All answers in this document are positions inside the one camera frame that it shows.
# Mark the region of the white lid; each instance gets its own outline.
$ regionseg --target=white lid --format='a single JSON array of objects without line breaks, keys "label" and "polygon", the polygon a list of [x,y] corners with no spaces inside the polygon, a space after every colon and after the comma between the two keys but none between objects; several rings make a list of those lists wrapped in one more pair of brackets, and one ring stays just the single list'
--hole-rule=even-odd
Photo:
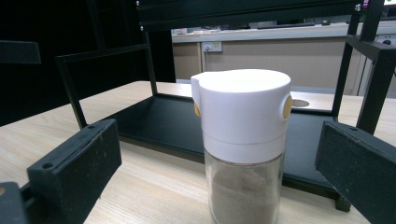
[{"label": "white lid", "polygon": [[193,76],[191,86],[204,145],[213,156],[256,163],[283,152],[291,107],[287,75],[258,69],[205,72]]}]

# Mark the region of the black rectangular tray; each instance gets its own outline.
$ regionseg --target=black rectangular tray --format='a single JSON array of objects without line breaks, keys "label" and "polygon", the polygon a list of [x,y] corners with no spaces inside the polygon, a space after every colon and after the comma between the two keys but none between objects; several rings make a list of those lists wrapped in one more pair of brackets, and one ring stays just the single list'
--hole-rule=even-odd
[{"label": "black rectangular tray", "polygon": [[[190,97],[157,94],[108,117],[116,119],[120,140],[204,163],[201,120]],[[315,169],[324,120],[331,116],[291,113],[283,185],[337,199],[338,193]]]}]

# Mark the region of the wooden table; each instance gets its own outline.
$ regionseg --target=wooden table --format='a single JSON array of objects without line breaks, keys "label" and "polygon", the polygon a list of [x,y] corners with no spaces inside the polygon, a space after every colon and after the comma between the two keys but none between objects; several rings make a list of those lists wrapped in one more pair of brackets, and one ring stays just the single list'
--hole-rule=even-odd
[{"label": "wooden table", "polygon": [[[159,92],[191,96],[187,84],[158,83]],[[139,81],[81,101],[88,123],[150,97]],[[329,108],[332,96],[292,93],[311,108]],[[354,125],[361,98],[346,96],[340,122]],[[375,133],[396,146],[396,100],[387,99]],[[26,168],[79,131],[71,105],[0,127],[0,182],[27,181]],[[113,175],[86,223],[211,223],[205,166],[201,163],[120,143],[122,166]],[[368,223],[355,209],[334,209],[334,201],[282,187],[278,223]]]}]

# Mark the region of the clear plastic container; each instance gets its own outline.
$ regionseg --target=clear plastic container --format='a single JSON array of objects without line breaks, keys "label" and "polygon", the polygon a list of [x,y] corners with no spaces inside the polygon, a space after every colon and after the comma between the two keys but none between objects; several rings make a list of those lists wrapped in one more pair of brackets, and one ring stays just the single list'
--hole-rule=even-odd
[{"label": "clear plastic container", "polygon": [[254,164],[222,161],[205,151],[209,206],[217,223],[276,223],[284,153]]}]

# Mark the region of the screw hole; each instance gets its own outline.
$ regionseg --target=screw hole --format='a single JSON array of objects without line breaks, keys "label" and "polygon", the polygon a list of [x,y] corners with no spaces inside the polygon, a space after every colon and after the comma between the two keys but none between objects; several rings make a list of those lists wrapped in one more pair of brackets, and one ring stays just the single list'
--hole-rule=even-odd
[{"label": "screw hole", "polygon": [[47,162],[47,163],[44,163],[42,167],[43,167],[43,169],[49,169],[52,166],[53,166],[52,162]]}]

